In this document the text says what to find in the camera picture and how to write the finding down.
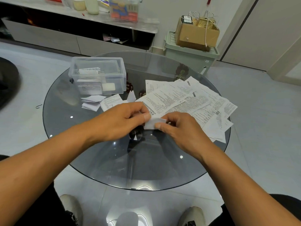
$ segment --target white door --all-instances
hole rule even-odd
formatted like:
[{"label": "white door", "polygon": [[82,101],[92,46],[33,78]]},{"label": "white door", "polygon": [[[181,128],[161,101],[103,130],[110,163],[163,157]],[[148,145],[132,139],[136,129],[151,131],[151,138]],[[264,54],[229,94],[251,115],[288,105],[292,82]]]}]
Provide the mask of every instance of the white door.
[{"label": "white door", "polygon": [[221,61],[269,68],[301,36],[301,0],[258,0]]}]

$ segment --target hand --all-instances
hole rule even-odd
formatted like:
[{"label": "hand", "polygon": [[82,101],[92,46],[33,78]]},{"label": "hand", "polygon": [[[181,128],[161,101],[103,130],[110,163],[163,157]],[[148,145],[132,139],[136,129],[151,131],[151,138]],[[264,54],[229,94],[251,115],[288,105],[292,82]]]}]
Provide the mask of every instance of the hand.
[{"label": "hand", "polygon": [[122,103],[82,123],[92,144],[116,140],[147,122],[151,115],[142,102]]},{"label": "hand", "polygon": [[168,113],[162,119],[166,119],[167,123],[171,122],[171,125],[156,123],[155,128],[170,135],[182,150],[197,159],[207,146],[213,144],[195,118],[188,113]]}]

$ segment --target white tile floor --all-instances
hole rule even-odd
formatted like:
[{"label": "white tile floor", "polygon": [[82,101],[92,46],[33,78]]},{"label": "white tile floor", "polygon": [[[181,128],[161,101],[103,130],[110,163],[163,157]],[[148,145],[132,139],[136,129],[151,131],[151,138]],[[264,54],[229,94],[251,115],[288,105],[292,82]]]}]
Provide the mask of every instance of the white tile floor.
[{"label": "white tile floor", "polygon": [[[0,154],[11,156],[47,139],[42,108],[36,106],[71,57],[5,43],[0,43],[0,57],[13,62],[22,78],[19,93],[0,111]],[[238,106],[226,153],[267,192],[301,199],[301,87],[222,62],[206,77]],[[150,226],[176,225],[192,205],[201,207],[210,223],[223,203],[208,174],[171,190],[139,192],[103,185],[68,166],[55,179],[55,188],[59,195],[79,199],[85,226],[116,223],[118,218],[129,225],[145,225],[145,218]]]}]

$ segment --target white sneaker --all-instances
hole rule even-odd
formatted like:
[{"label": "white sneaker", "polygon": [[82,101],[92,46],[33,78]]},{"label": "white sneaker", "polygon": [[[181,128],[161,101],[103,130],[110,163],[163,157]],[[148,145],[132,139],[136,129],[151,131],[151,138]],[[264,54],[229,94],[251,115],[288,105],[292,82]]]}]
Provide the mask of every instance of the white sneaker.
[{"label": "white sneaker", "polygon": [[78,200],[68,194],[64,194],[60,196],[60,200],[66,210],[70,214],[70,217],[74,221],[77,226],[82,226],[82,208],[78,202]]},{"label": "white sneaker", "polygon": [[196,206],[186,209],[179,219],[178,226],[206,226],[202,209]]}]

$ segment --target round glass table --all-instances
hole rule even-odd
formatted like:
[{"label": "round glass table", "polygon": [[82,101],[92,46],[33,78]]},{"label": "round glass table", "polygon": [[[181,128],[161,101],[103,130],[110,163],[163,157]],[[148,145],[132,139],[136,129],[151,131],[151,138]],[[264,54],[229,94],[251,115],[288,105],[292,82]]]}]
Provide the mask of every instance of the round glass table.
[{"label": "round glass table", "polygon": [[[127,88],[134,90],[136,98],[145,95],[146,79],[170,82],[190,76],[218,93],[204,76],[165,56],[139,51],[118,51],[99,56],[123,58]],[[45,98],[43,122],[49,138],[103,112],[101,108],[97,112],[82,109],[81,98],[88,95],[79,94],[70,82],[68,71],[55,80]],[[123,100],[126,100],[128,92],[120,95]],[[226,144],[214,142],[223,151],[229,141],[230,129],[225,135]],[[119,140],[92,146],[71,166],[98,182],[129,190],[170,189],[206,173],[201,163],[183,152],[168,135],[159,130],[144,130],[142,126]]]}]

